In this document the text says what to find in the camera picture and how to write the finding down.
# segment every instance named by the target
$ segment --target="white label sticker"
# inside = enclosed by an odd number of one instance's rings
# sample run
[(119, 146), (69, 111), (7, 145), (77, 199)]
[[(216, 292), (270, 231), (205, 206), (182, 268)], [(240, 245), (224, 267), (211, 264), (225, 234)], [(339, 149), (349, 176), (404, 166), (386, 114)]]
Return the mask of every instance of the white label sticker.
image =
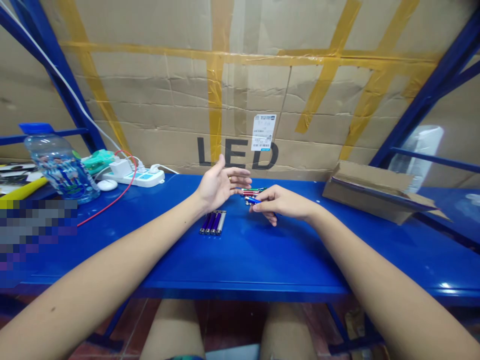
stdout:
[(252, 151), (270, 151), (277, 115), (258, 114), (253, 120)]

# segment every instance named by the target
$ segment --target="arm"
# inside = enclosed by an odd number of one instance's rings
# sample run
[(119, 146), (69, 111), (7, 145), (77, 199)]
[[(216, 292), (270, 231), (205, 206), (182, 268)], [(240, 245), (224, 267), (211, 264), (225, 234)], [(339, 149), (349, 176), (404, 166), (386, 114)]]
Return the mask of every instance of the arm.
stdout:
[(273, 186), (250, 210), (279, 213), (318, 233), (352, 291), (399, 359), (480, 359), (480, 345), (433, 297), (320, 205)]
[(193, 223), (238, 193), (235, 187), (250, 187), (248, 170), (224, 166), (221, 155), (190, 197), (85, 260), (35, 299), (0, 331), (2, 359), (58, 359), (72, 351)]

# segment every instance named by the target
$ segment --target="small cardboard box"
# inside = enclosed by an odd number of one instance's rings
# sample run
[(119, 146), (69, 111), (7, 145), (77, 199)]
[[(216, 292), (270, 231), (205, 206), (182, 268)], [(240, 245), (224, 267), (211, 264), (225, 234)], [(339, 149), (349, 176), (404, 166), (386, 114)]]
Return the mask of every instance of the small cardboard box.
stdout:
[(412, 179), (411, 175), (341, 160), (322, 196), (398, 225), (416, 212), (429, 212), (450, 220), (433, 200), (406, 192)]

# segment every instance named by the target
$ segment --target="white computer mouse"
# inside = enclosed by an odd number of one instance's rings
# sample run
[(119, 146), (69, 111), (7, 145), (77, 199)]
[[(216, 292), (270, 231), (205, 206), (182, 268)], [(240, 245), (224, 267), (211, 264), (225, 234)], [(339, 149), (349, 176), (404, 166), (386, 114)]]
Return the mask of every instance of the white computer mouse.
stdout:
[(97, 185), (98, 185), (98, 188), (102, 191), (110, 191), (110, 190), (116, 189), (119, 183), (116, 182), (115, 180), (108, 179), (108, 180), (100, 181)]

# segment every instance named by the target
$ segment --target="white power strip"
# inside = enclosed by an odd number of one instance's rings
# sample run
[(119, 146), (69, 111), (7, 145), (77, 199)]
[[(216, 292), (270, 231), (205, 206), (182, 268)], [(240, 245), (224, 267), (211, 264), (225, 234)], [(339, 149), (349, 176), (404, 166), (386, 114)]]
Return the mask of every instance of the white power strip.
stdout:
[[(130, 184), (134, 172), (125, 175), (124, 177), (116, 176), (113, 172), (105, 172), (100, 175), (101, 180), (115, 180), (120, 184)], [(133, 180), (132, 185), (140, 186), (143, 188), (151, 188), (158, 184), (163, 184), (165, 182), (165, 173), (160, 170), (156, 173), (150, 172), (136, 172), (135, 180)]]

